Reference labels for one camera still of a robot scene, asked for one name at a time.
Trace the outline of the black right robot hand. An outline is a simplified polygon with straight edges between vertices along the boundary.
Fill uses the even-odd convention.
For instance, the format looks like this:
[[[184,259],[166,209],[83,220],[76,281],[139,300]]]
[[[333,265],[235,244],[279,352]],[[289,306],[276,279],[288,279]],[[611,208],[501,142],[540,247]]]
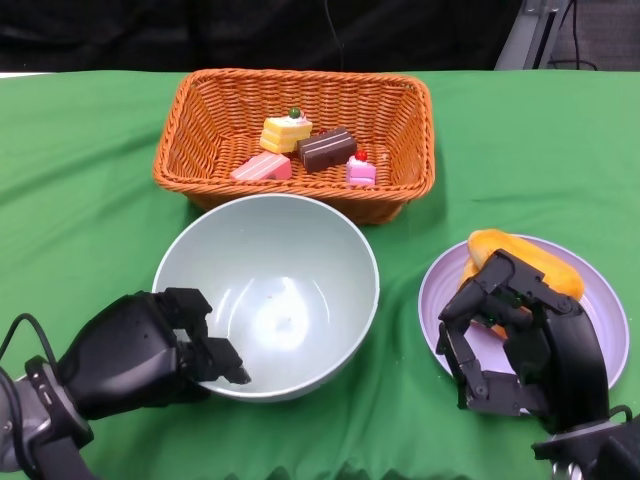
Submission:
[[[439,320],[436,352],[454,377],[459,408],[510,416],[527,411],[550,434],[608,419],[606,366],[591,320],[578,301],[545,283],[542,271],[498,250]],[[465,337],[473,322],[505,329],[511,372],[482,368]]]

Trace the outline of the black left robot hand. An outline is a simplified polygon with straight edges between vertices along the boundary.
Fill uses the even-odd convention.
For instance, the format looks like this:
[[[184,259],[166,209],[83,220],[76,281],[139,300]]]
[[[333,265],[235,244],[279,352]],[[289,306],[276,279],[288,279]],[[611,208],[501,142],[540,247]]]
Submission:
[[[91,319],[58,362],[79,414],[98,420],[205,399],[205,383],[251,378],[226,338],[208,333],[212,311],[194,288],[125,295]]]

